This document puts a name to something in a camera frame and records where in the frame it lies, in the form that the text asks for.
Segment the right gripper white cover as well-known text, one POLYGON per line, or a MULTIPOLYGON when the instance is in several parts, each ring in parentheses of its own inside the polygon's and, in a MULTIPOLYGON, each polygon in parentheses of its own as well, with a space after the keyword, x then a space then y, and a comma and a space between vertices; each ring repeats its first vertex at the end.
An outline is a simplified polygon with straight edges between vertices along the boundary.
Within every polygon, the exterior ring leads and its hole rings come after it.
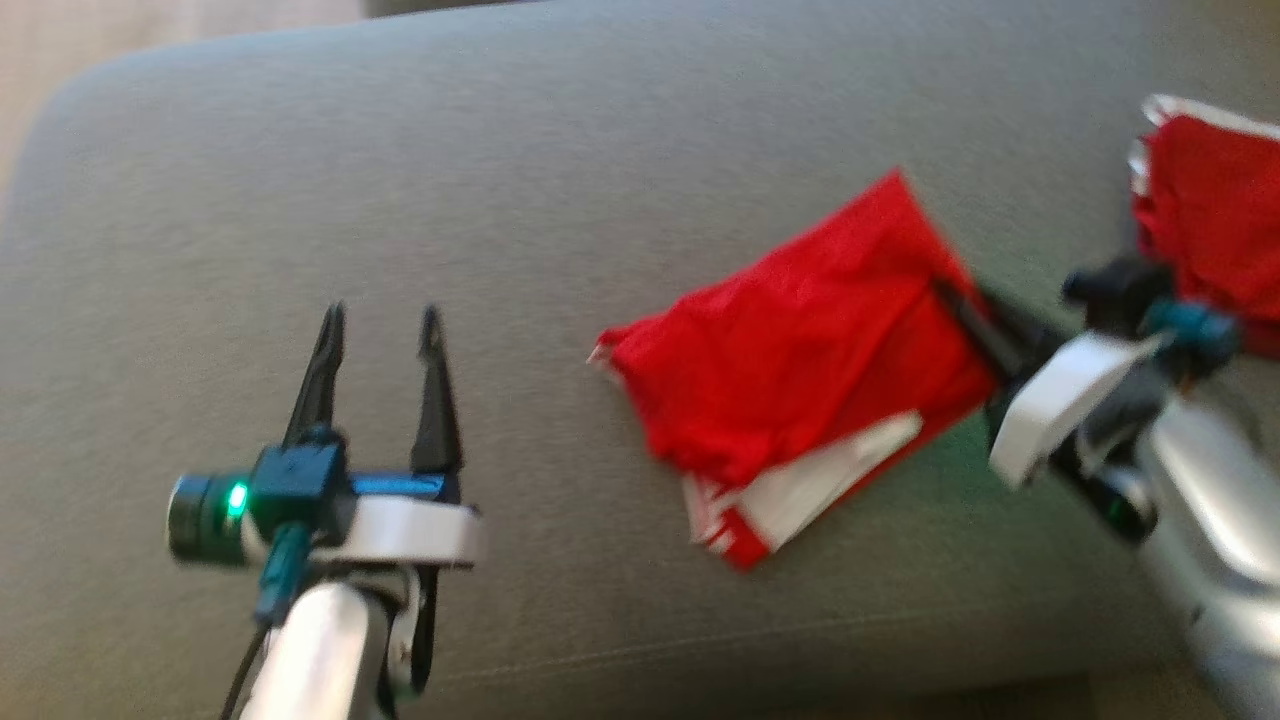
POLYGON ((1187 501, 1190 524, 1210 544, 1242 542, 1242 411, 1228 404, 1224 387, 1199 380, 1183 389, 1171 382, 1158 365, 1157 340, 1134 343, 1087 332, 1061 347, 1057 325, 1006 293, 982 290, 983 311, 947 281, 932 281, 932 290, 1001 380, 1012 380, 1016 366, 1046 363, 1011 396, 989 451, 991 469, 1009 488, 1021 489, 1048 469, 1132 546, 1170 518, 1158 501, 1166 489, 1187 501), (1158 451, 1161 430, 1178 428, 1203 430, 1208 459, 1224 461, 1225 488, 1212 489, 1215 474, 1203 468, 1114 460, 1120 448, 1137 455, 1143 441, 1158 451))

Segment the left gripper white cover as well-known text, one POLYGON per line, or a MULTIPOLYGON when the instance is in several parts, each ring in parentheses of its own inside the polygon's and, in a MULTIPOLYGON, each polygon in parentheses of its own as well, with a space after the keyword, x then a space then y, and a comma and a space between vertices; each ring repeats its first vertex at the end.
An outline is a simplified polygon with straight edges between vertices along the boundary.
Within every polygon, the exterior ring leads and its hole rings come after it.
MULTIPOLYGON (((330 304, 323 316, 303 374, 284 446, 308 442, 332 428, 337 374, 346 346, 346 305, 330 304)), ((343 541, 315 538, 308 560, 328 564, 408 564, 425 568, 472 568, 484 555, 480 512, 452 497, 465 464, 451 382, 442 313, 422 314, 419 359, 424 369, 419 429, 410 468, 419 475, 355 473, 355 493, 337 507, 351 520, 343 541)), ((166 511, 166 544, 175 561, 224 568, 260 568, 271 542, 250 512, 246 473, 183 475, 166 511)))

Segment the red shorts white trim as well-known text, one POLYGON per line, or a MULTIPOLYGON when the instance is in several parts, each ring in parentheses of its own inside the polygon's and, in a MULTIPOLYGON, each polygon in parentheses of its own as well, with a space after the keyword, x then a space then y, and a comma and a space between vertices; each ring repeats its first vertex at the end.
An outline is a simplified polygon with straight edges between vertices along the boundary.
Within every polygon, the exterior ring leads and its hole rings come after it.
POLYGON ((680 474, 692 542, 748 571, 993 396, 937 284, 978 296, 891 170, 753 265, 604 331, 589 361, 680 474))
POLYGON ((1247 352, 1280 361, 1280 120, 1167 94, 1140 105, 1128 156, 1138 245, 1180 299, 1234 316, 1247 352))

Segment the grey fabric sofa seat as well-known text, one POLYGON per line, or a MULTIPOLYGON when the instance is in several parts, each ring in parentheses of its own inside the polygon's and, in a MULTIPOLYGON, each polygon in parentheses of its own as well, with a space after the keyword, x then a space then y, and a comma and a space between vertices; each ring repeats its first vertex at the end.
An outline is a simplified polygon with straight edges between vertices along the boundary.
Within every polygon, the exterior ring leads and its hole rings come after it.
POLYGON ((737 573, 588 365, 895 167, 1055 314, 1133 238, 1155 92, 1279 117, 1280 0, 553 0, 92 69, 0 234, 0 720, 218 715, 256 578, 178 568, 166 501, 280 438, 335 299, 337 420, 375 469, 406 464, 442 307, 488 527, 404 720, 741 717, 1176 657, 1133 557, 1060 484, 1009 492, 980 419, 737 573))

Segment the grey sofa back cushion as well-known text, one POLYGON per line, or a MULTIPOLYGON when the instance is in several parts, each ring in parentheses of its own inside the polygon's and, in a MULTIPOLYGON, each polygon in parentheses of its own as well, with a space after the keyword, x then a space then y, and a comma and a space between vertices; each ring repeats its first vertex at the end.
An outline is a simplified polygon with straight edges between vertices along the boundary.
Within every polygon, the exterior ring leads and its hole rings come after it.
POLYGON ((358 0, 367 18, 410 15, 428 12, 449 12, 472 6, 498 6, 540 0, 358 0))

